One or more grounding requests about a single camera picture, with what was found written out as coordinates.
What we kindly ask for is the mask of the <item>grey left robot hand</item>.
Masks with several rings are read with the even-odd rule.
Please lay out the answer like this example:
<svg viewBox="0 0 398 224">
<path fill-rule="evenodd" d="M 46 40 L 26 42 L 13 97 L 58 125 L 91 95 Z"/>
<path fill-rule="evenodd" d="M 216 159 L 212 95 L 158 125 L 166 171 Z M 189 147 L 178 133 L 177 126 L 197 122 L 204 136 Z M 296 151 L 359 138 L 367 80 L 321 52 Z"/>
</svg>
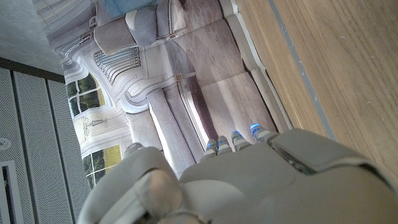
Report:
<svg viewBox="0 0 398 224">
<path fill-rule="evenodd" d="M 323 136 L 251 126 L 209 141 L 176 176 L 154 147 L 133 144 L 89 194 L 80 223 L 396 223 L 397 178 Z"/>
</svg>

